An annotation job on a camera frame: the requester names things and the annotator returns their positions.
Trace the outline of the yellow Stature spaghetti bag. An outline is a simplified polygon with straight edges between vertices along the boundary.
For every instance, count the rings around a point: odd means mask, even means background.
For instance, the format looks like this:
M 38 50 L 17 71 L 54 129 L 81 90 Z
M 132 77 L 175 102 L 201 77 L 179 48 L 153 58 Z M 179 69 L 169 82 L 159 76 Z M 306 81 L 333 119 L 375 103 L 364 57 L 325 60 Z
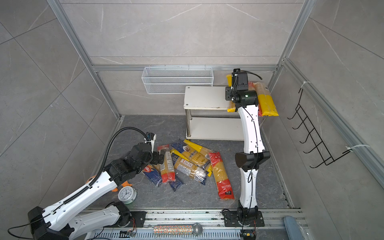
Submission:
M 227 80 L 228 80 L 228 86 L 225 89 L 225 98 L 227 101 L 229 101 L 229 107 L 227 109 L 227 112 L 229 113 L 234 113 L 236 111 L 236 104 L 234 103 L 233 99 L 233 89 L 234 89 L 234 84 L 235 84 L 235 78 L 236 76 L 234 74 L 232 75 L 227 75 Z

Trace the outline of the red white label spaghetti bag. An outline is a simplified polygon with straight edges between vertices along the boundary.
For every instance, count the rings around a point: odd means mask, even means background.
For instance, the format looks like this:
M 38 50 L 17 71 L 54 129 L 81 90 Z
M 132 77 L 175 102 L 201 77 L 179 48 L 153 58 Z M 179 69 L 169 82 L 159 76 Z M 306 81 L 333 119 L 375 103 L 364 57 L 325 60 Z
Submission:
M 164 157 L 164 162 L 160 164 L 160 173 L 163 183 L 174 182 L 176 180 L 176 174 L 171 156 L 170 145 L 162 145 L 157 149 L 160 155 Z

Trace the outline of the yellow clear spaghetti bag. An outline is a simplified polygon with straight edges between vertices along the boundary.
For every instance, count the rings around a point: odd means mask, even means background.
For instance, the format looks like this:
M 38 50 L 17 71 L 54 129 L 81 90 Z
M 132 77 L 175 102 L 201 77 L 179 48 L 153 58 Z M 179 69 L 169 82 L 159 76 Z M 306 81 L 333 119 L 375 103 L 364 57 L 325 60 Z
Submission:
M 259 106 L 262 116 L 277 117 L 279 116 L 277 108 L 268 87 L 261 82 L 254 83 L 254 89 L 258 95 Z

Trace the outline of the red end long spaghetti bag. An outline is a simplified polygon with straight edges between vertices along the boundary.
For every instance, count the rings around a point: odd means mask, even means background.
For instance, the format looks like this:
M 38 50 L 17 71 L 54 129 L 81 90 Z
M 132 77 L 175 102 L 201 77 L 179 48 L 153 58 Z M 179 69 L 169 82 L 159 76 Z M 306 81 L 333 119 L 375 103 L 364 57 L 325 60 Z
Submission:
M 234 200 L 234 192 L 228 178 L 225 165 L 219 152 L 209 153 L 213 175 L 217 184 L 218 195 L 221 200 Z

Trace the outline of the red horizontal spaghetti bag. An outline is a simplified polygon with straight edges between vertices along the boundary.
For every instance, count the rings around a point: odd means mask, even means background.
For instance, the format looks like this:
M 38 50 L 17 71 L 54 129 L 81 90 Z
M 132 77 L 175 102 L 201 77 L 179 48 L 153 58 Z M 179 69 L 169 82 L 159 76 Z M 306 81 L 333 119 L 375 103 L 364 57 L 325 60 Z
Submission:
M 249 90 L 250 90 L 250 91 L 256 91 L 255 84 L 256 84 L 256 82 L 249 82 L 249 83 L 248 83 L 248 87 L 249 87 Z M 260 103 L 258 103 L 258 108 L 259 108 L 259 110 L 258 110 L 258 116 L 259 116 L 259 117 L 262 117 L 263 115 L 262 115 L 262 110 L 261 110 L 261 107 L 260 107 Z

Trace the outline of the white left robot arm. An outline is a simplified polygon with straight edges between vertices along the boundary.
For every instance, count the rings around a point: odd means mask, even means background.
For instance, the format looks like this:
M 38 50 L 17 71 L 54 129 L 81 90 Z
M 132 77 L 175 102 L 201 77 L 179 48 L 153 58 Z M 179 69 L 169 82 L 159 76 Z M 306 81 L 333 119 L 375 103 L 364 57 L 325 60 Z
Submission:
M 133 146 L 122 158 L 107 163 L 116 137 L 133 130 L 144 137 L 143 143 Z M 133 179 L 149 164 L 160 164 L 164 155 L 156 152 L 156 134 L 135 127 L 124 127 L 110 139 L 97 174 L 89 182 L 66 198 L 46 208 L 35 207 L 28 213 L 27 226 L 33 240 L 71 240 L 87 232 L 116 223 L 128 223 L 131 212 L 124 203 L 113 203 L 110 208 L 80 217 L 80 212 L 106 193 Z

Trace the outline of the blue Barilla spaghetti box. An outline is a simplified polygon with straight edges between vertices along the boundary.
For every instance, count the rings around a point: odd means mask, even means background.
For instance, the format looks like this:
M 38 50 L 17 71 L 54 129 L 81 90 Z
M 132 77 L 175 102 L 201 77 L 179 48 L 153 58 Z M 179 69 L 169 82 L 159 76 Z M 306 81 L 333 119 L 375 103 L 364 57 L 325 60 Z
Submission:
M 156 187 L 159 187 L 163 180 L 162 180 L 162 177 L 161 177 L 161 174 L 159 173 L 158 170 L 156 170 L 156 168 L 151 165 L 151 164 L 148 164 L 143 170 L 142 170 L 142 173 L 156 186 Z

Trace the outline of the orange plush toy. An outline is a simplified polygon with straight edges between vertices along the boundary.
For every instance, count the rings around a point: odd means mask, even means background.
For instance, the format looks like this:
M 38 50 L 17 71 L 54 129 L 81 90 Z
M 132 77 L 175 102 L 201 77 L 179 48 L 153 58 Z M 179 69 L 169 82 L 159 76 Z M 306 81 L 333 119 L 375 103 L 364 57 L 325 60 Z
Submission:
M 92 180 L 93 180 L 93 178 L 94 178 L 95 176 L 92 176 L 92 177 L 90 177 L 86 182 L 85 182 L 85 184 L 89 184 Z M 123 187 L 132 187 L 133 185 L 132 184 L 130 184 L 128 181 L 125 181 L 124 183 L 122 183 L 121 185 L 118 185 L 115 189 L 113 189 L 112 190 L 112 192 L 118 192 L 121 188 L 123 188 Z

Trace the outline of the white alarm clock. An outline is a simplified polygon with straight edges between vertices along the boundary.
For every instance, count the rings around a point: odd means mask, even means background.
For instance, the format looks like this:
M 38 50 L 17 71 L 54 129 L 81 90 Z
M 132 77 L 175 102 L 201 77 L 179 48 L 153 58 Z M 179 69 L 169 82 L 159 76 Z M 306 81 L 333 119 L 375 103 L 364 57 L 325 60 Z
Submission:
M 126 186 L 120 189 L 118 199 L 125 205 L 131 204 L 137 197 L 137 191 L 131 187 Z

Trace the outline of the blue clear spaghetti bag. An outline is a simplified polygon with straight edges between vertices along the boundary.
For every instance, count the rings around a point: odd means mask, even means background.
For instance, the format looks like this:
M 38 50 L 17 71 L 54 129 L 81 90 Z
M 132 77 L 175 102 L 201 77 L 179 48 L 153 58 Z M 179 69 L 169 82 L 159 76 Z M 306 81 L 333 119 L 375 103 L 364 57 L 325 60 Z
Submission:
M 174 192 L 176 192 L 177 189 L 179 189 L 183 185 L 183 182 L 181 181 L 181 179 L 178 176 L 175 176 L 175 180 L 170 181 L 169 184 L 170 184 L 172 190 Z

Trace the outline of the blue yellow Ankara spaghetti bag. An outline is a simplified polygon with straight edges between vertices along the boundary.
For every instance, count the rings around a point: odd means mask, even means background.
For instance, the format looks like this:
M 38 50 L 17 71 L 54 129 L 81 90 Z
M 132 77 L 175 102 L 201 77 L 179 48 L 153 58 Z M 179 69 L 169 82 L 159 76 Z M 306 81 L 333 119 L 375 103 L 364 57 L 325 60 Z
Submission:
M 180 155 L 184 157 L 184 159 L 188 160 L 191 163 L 199 166 L 207 172 L 212 171 L 212 166 L 210 161 L 197 150 L 193 149 L 191 146 L 184 142 L 172 143 L 171 146 L 173 149 L 178 151 Z

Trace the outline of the yellow end spaghetti bag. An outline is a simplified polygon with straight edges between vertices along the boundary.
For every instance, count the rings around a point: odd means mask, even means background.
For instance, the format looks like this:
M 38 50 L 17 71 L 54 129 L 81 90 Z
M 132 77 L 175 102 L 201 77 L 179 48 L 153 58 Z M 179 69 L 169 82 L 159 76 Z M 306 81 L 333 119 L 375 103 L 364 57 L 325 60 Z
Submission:
M 184 143 L 187 144 L 192 149 L 196 150 L 198 153 L 202 154 L 205 158 L 210 159 L 210 153 L 214 153 L 213 150 L 195 144 L 189 140 L 184 140 Z

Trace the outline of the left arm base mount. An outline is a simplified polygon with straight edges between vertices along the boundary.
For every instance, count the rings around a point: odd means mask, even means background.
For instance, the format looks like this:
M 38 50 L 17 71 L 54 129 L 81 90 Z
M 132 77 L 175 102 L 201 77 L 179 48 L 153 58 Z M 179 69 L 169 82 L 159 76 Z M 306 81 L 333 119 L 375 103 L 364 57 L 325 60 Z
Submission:
M 147 212 L 144 211 L 134 211 L 129 214 L 122 214 L 117 221 L 117 226 L 120 228 L 142 228 L 145 223 Z

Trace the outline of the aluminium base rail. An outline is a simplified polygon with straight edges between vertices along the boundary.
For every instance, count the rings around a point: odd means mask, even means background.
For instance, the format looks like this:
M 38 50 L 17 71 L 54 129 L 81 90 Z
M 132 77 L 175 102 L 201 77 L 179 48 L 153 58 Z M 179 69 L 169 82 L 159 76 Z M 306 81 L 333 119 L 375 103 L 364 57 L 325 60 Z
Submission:
M 222 210 L 143 210 L 147 212 L 142 228 L 120 228 L 117 224 L 104 226 L 84 234 L 87 240 L 243 240 L 257 238 L 269 230 L 281 230 L 287 235 L 284 217 L 296 219 L 305 240 L 313 239 L 309 226 L 299 209 L 262 209 L 264 227 L 225 227 Z M 187 225 L 199 223 L 203 227 L 200 236 L 154 235 L 157 225 Z

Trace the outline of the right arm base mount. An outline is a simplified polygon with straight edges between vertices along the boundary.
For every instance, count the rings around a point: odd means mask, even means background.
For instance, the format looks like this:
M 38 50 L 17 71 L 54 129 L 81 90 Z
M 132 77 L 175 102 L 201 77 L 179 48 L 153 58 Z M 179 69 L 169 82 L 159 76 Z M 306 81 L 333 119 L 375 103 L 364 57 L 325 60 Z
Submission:
M 230 211 L 224 209 L 221 211 L 225 227 L 264 227 L 265 222 L 262 215 L 262 212 L 258 211 L 256 214 L 255 210 L 251 210 L 249 214 L 248 211 L 244 213 L 241 209 L 236 211 Z

